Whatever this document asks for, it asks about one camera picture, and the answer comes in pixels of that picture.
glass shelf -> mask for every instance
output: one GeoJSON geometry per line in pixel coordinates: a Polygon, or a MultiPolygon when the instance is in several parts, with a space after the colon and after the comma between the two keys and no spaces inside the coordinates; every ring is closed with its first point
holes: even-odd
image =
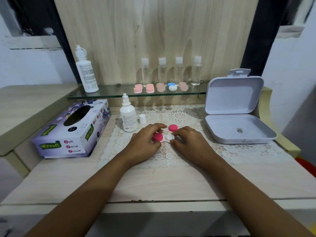
{"type": "Polygon", "coordinates": [[[200,85],[194,86],[191,83],[187,83],[189,89],[187,91],[181,91],[178,87],[176,91],[170,91],[168,87],[164,92],[158,92],[155,87],[154,93],[147,93],[146,88],[143,88],[142,93],[134,93],[135,85],[108,85],[99,86],[99,90],[92,93],[87,93],[84,91],[83,86],[81,86],[77,91],[69,94],[69,99],[100,99],[100,98],[112,98],[112,97],[122,97],[123,93],[126,93],[129,97],[141,97],[141,96],[171,96],[171,95],[200,95],[206,94],[207,85],[209,81],[201,81],[200,85]]]}

lace doily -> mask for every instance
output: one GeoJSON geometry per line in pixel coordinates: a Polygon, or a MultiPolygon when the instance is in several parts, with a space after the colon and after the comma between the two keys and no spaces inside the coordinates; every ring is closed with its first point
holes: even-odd
{"type": "MultiPolygon", "coordinates": [[[[139,124],[137,131],[148,124],[164,123],[167,126],[176,124],[179,128],[190,126],[200,131],[211,147],[227,162],[231,164],[261,164],[290,162],[293,158],[285,153],[275,142],[267,144],[245,144],[245,145],[225,145],[216,142],[205,122],[206,113],[204,105],[188,106],[160,106],[156,108],[137,107],[138,114],[145,114],[147,123],[139,124]]],[[[166,128],[164,134],[170,133],[166,128]]],[[[109,138],[109,141],[97,164],[101,168],[108,163],[117,153],[125,148],[129,143],[133,133],[123,130],[122,120],[116,119],[116,124],[109,138]]],[[[134,168],[157,168],[157,167],[188,167],[184,157],[175,151],[169,143],[163,142],[160,150],[148,161],[136,165],[134,168]]]]}

clear plastic bottle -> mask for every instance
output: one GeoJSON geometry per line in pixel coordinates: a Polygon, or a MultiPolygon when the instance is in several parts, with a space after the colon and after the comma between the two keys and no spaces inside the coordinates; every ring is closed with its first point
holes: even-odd
{"type": "Polygon", "coordinates": [[[148,58],[142,58],[143,86],[150,84],[150,67],[148,58]]]}
{"type": "Polygon", "coordinates": [[[201,69],[202,69],[202,57],[201,56],[195,56],[193,67],[192,67],[192,85],[199,85],[201,83],[201,69]]]}
{"type": "Polygon", "coordinates": [[[87,51],[77,45],[75,51],[78,61],[76,62],[77,69],[82,81],[82,85],[85,92],[95,92],[98,91],[97,80],[95,79],[94,71],[92,68],[91,61],[87,60],[87,51]]]}
{"type": "Polygon", "coordinates": [[[133,132],[137,129],[137,115],[135,107],[130,103],[128,95],[123,94],[122,107],[119,110],[123,120],[123,129],[126,132],[133,132]]]}
{"type": "Polygon", "coordinates": [[[183,81],[183,57],[176,57],[175,83],[183,81]]]}
{"type": "Polygon", "coordinates": [[[167,84],[167,65],[166,58],[159,58],[159,66],[158,66],[158,82],[162,82],[167,84]]]}

bottle label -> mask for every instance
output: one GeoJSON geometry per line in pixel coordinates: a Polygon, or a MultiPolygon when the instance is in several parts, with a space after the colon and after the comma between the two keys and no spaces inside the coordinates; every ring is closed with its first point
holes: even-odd
{"type": "Polygon", "coordinates": [[[95,79],[95,75],[93,72],[93,68],[91,65],[79,65],[80,71],[82,73],[83,81],[85,82],[87,87],[90,89],[97,87],[97,81],[95,79]]]}
{"type": "Polygon", "coordinates": [[[122,119],[123,119],[123,124],[124,124],[125,129],[130,130],[130,129],[135,128],[134,125],[136,125],[137,123],[136,113],[130,116],[122,115],[122,119]]]}

red object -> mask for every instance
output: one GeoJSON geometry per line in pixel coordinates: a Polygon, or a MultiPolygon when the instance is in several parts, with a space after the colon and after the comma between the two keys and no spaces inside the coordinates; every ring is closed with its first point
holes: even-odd
{"type": "Polygon", "coordinates": [[[177,125],[170,125],[170,126],[169,126],[169,131],[174,132],[174,131],[176,131],[177,129],[178,129],[178,126],[177,126],[177,125]]]}
{"type": "Polygon", "coordinates": [[[301,159],[299,157],[295,158],[295,160],[316,178],[316,167],[315,166],[313,166],[308,161],[301,159]]]}
{"type": "Polygon", "coordinates": [[[153,140],[155,141],[162,141],[163,135],[161,133],[156,133],[153,135],[153,140]]]}

